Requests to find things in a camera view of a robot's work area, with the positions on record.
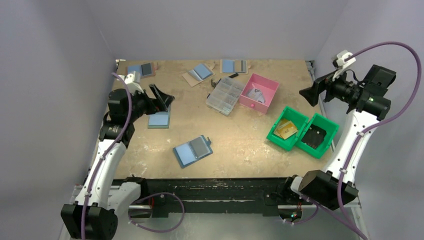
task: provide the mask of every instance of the white wall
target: white wall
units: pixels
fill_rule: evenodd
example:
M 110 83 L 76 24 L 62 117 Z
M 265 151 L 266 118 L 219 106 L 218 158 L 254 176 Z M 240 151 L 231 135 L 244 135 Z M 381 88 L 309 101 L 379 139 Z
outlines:
M 87 0 L 117 59 L 314 59 L 348 0 Z
M 83 0 L 1 1 L 0 56 L 0 239 L 57 239 L 115 61 Z
M 349 0 L 316 59 L 316 77 L 333 71 L 331 56 L 354 53 L 375 43 L 400 41 L 424 60 L 422 0 Z M 386 94 L 392 100 L 389 117 L 408 100 L 417 77 L 412 55 L 398 46 L 384 46 L 356 58 L 353 69 L 361 79 L 372 64 L 397 72 Z M 361 158 L 356 183 L 372 239 L 422 239 L 424 228 L 424 85 L 398 120 L 376 130 Z M 347 104 L 325 104 L 329 118 L 342 127 Z

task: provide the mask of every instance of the green box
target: green box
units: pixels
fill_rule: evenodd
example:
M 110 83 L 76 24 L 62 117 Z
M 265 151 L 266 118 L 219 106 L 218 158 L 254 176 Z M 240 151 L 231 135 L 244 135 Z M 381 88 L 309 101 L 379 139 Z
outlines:
M 324 141 L 316 149 L 313 149 L 312 147 L 306 145 L 306 143 L 302 142 L 302 138 L 305 136 L 306 132 L 312 124 L 326 131 Z M 327 149 L 329 149 L 332 140 L 338 130 L 339 125 L 337 123 L 329 120 L 326 117 L 323 117 L 318 113 L 315 113 L 315 115 L 313 115 L 312 119 L 309 121 L 309 124 L 303 129 L 300 137 L 297 139 L 296 147 L 319 159 L 324 155 Z
M 286 140 L 274 134 L 274 131 L 281 119 L 290 120 L 297 128 L 296 134 L 293 134 Z M 284 110 L 282 111 L 281 115 L 279 116 L 278 120 L 272 126 L 266 138 L 270 140 L 271 142 L 275 143 L 276 145 L 278 145 L 279 147 L 287 151 L 290 151 L 292 150 L 293 146 L 296 144 L 299 137 L 303 133 L 303 129 L 308 124 L 308 119 L 309 118 L 303 115 L 302 113 L 294 110 L 293 108 L 289 106 L 286 106 Z

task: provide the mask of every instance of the pink box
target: pink box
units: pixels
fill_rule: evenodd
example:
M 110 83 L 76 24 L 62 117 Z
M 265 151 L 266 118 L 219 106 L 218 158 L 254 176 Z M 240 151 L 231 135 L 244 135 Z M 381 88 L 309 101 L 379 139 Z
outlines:
M 280 84 L 276 81 L 253 73 L 244 87 L 243 92 L 241 92 L 239 102 L 248 108 L 266 114 L 279 85 Z M 249 98 L 247 94 L 251 89 L 259 89 L 262 92 L 265 102 L 261 103 Z

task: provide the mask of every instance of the robotic arm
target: robotic arm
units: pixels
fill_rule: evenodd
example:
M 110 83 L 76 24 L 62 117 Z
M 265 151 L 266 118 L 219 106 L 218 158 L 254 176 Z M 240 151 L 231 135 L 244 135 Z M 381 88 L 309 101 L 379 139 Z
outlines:
M 311 106 L 317 105 L 319 95 L 324 90 L 324 102 L 337 98 L 348 103 L 343 134 L 327 165 L 320 170 L 307 172 L 304 177 L 295 176 L 290 186 L 293 192 L 306 195 L 331 210 L 340 207 L 337 186 L 341 171 L 344 171 L 345 175 L 342 181 L 343 204 L 358 196 L 358 190 L 352 187 L 356 166 L 374 129 L 363 134 L 346 170 L 343 170 L 343 165 L 357 135 L 386 117 L 391 101 L 384 98 L 384 95 L 396 78 L 394 71 L 373 65 L 364 80 L 357 83 L 347 81 L 346 70 L 355 61 L 355 58 L 347 60 L 351 55 L 352 53 L 346 50 L 337 54 L 332 59 L 336 71 L 316 79 L 312 87 L 299 91 Z
M 95 174 L 93 170 L 89 171 L 82 191 L 75 198 L 74 203 L 64 204 L 60 212 L 72 238 L 82 238 L 83 204 L 91 180 L 93 180 L 93 185 L 86 205 L 84 230 L 87 239 L 112 239 L 118 227 L 118 216 L 128 210 L 128 206 L 132 202 L 145 197 L 146 193 L 142 191 L 147 189 L 143 187 L 146 183 L 140 182 L 140 178 L 134 178 L 133 182 L 125 182 L 119 189 L 113 189 L 113 191 L 111 191 L 112 181 L 135 131 L 133 122 L 143 114 L 150 115 L 167 111 L 175 98 L 161 92 L 154 84 L 150 84 L 149 87 L 155 98 L 150 98 L 139 83 L 140 74 L 138 72 L 132 72 L 125 77 L 125 84 L 131 93 L 132 101 L 129 125 L 124 130 L 120 141 L 116 142 L 103 158 L 102 154 L 114 143 L 122 131 L 129 111 L 129 100 L 125 89 L 116 89 L 109 94 L 107 103 L 109 112 L 103 118 L 103 126 L 99 133 L 98 151 L 93 163 L 93 166 L 100 164 L 98 173 Z

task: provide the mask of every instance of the wooden table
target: wooden table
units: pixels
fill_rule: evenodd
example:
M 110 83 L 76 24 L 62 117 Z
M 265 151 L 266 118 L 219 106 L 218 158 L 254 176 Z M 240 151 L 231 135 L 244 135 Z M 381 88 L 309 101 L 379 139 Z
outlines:
M 121 61 L 117 73 L 126 74 L 127 66 L 149 61 Z M 135 133 L 116 171 L 116 178 L 131 174 L 143 178 L 254 178 L 303 176 L 307 171 L 325 165 L 330 150 L 315 159 L 294 147 L 286 151 L 266 139 L 272 125 L 286 106 L 311 118 L 320 113 L 299 95 L 311 86 L 311 77 L 304 60 L 250 60 L 249 74 L 235 79 L 247 83 L 252 73 L 278 81 L 279 88 L 267 114 L 236 104 L 229 116 L 208 108 L 207 95 L 213 90 L 210 81 L 190 87 L 181 76 L 199 63 L 215 67 L 215 81 L 229 74 L 220 74 L 219 60 L 168 60 L 158 64 L 156 76 L 141 79 L 141 87 L 153 97 L 148 85 L 175 96 L 169 129 L 148 129 L 148 116 L 135 123 Z M 113 89 L 122 88 L 116 81 Z M 212 141 L 213 154 L 182 169 L 172 148 L 200 135 Z

